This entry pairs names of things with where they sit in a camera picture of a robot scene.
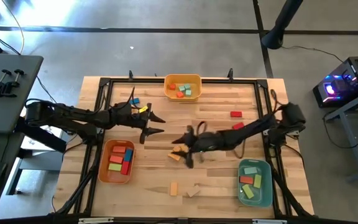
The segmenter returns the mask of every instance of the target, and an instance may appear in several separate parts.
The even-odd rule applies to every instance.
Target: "blue block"
[[[130,161],[131,161],[131,159],[132,159],[132,152],[133,152],[133,150],[132,150],[132,149],[129,149],[129,148],[127,148],[127,149],[125,150],[124,161],[126,161],[126,162],[130,162]]]
[[[140,103],[140,100],[139,100],[139,98],[134,98],[134,100],[133,101],[130,100],[129,103],[134,105],[134,104]]]

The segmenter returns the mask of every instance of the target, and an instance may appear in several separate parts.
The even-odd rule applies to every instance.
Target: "gray floor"
[[[252,0],[16,0],[8,1],[23,26],[148,27],[256,29]],[[265,29],[273,26],[284,0],[259,0]],[[15,22],[0,3],[0,26]],[[358,30],[356,0],[304,0],[289,29]],[[19,49],[19,32],[0,32]],[[332,52],[341,59],[358,56],[357,35],[286,35],[284,46],[302,45]],[[45,58],[39,77],[56,100],[75,104],[85,75],[138,76],[199,73],[223,77],[266,77],[259,37],[255,34],[112,34],[25,32],[24,54]],[[334,57],[302,49],[269,50],[273,75],[284,78],[288,97],[308,122],[300,138],[315,213],[324,218],[358,221],[358,183],[352,152],[330,144],[311,89],[339,65]],[[30,97],[47,99],[36,84]],[[340,125],[333,138],[348,144]],[[25,195],[3,196],[0,218],[46,214],[57,174],[27,171],[19,182]]]

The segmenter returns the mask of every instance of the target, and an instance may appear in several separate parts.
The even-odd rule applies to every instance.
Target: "teal bowl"
[[[255,167],[257,170],[256,174],[262,176],[262,181],[260,188],[256,188],[253,185],[250,186],[252,193],[254,196],[252,198],[248,198],[242,186],[245,185],[240,183],[240,176],[249,176],[254,178],[256,174],[246,174],[244,168]],[[256,159],[243,159],[239,164],[239,172],[237,177],[238,188],[237,188],[237,196],[239,200],[244,205],[254,206],[254,207],[269,207],[273,202],[273,184],[272,184],[272,170],[270,165],[261,160]]]

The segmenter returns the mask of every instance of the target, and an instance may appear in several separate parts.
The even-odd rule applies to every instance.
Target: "wooden table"
[[[100,77],[84,77],[77,107],[94,108]],[[269,88],[277,92],[281,103],[288,102],[282,79],[268,79]],[[125,139],[135,144],[136,154],[131,180],[124,185],[96,184],[92,216],[109,217],[192,217],[192,218],[273,218],[273,208],[248,207],[237,198],[237,167],[239,159],[233,152],[216,151],[204,154],[205,161],[195,160],[195,168],[188,169],[183,160],[177,162],[167,154],[174,147],[171,142],[178,139],[186,125],[196,126],[200,121],[208,122],[208,131],[229,129],[233,124],[249,124],[258,118],[254,88],[243,84],[203,84],[203,94],[196,102],[169,101],[161,83],[115,83],[111,104],[126,101],[132,87],[140,105],[152,103],[154,113],[167,123],[149,122],[153,128],[164,129],[139,144],[140,130],[116,126],[106,131],[104,140]],[[230,111],[242,111],[242,119],[230,118]],[[79,143],[75,139],[68,146]],[[296,140],[287,139],[288,145],[299,150]],[[54,205],[59,209],[78,185],[85,146],[65,154],[57,184]],[[244,158],[265,159],[260,134],[246,141]],[[288,188],[303,208],[313,213],[305,171],[300,157],[282,147],[282,160]],[[178,182],[178,196],[169,195],[171,182]],[[195,184],[201,187],[198,194],[189,198],[186,192]],[[281,211],[284,211],[281,190],[277,188]],[[85,207],[88,189],[83,195]]]

